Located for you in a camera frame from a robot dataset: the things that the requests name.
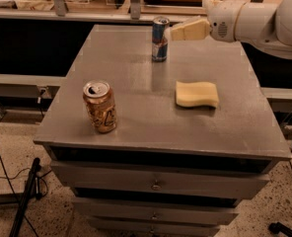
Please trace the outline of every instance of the can top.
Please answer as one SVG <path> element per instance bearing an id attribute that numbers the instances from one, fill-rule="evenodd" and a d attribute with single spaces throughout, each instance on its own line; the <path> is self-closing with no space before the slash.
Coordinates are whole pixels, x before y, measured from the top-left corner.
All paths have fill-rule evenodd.
<path id="1" fill-rule="evenodd" d="M 84 94 L 89 98 L 100 98 L 107 94 L 110 89 L 109 83 L 105 81 L 90 81 L 84 86 Z"/>
<path id="2" fill-rule="evenodd" d="M 157 25 L 167 25 L 170 23 L 169 19 L 165 18 L 165 17 L 157 17 L 156 19 L 154 19 L 154 23 Z"/>

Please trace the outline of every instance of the floor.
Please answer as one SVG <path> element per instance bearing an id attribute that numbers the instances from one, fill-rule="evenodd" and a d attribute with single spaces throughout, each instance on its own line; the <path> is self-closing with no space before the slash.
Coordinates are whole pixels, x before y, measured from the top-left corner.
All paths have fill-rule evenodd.
<path id="1" fill-rule="evenodd" d="M 31 167 L 34 159 L 40 159 L 41 172 L 49 171 L 50 159 L 44 149 L 34 145 L 33 138 L 41 123 L 41 114 L 30 111 L 9 110 L 0 122 L 0 154 L 8 176 L 15 177 L 25 168 Z M 290 146 L 292 132 L 286 133 Z M 28 171 L 22 172 L 11 181 L 14 190 L 22 192 Z M 239 216 L 228 226 L 222 226 L 216 237 L 266 237 L 274 236 L 267 227 L 271 222 L 281 222 L 292 228 L 292 171 L 289 162 L 279 163 L 270 172 L 271 182 L 252 200 L 240 203 Z M 0 177 L 4 177 L 0 163 Z M 40 200 L 31 199 L 26 217 L 38 236 L 93 236 L 93 237 L 146 237 L 149 234 L 121 231 L 103 231 L 92 228 L 86 219 L 73 209 L 72 192 L 63 187 L 53 173 L 44 177 L 47 195 Z M 5 179 L 0 179 L 0 194 L 11 190 Z M 0 237 L 9 236 L 16 215 L 14 204 L 0 205 Z M 19 236 L 36 236 L 24 220 Z"/>

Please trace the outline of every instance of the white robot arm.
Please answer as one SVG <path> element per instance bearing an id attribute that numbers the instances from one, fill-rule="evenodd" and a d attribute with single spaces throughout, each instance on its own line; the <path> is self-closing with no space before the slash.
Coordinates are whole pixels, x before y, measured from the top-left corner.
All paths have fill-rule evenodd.
<path id="1" fill-rule="evenodd" d="M 292 59 L 292 0 L 280 5 L 203 1 L 211 36 L 246 42 L 273 56 Z"/>

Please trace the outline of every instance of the blue soda can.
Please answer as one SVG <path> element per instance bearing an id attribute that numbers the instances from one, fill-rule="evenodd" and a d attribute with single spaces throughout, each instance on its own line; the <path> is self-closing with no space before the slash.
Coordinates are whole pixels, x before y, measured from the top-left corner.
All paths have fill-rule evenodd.
<path id="1" fill-rule="evenodd" d="M 153 61 L 164 61 L 167 59 L 168 40 L 165 37 L 165 29 L 170 21 L 164 17 L 158 17 L 153 21 Z"/>

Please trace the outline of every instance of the brown soda can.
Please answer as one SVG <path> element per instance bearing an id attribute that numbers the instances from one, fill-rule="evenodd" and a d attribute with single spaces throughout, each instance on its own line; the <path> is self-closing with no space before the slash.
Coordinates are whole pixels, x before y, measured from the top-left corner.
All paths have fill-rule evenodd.
<path id="1" fill-rule="evenodd" d="M 106 81 L 90 81 L 83 89 L 83 99 L 95 130 L 101 133 L 116 128 L 113 90 Z"/>

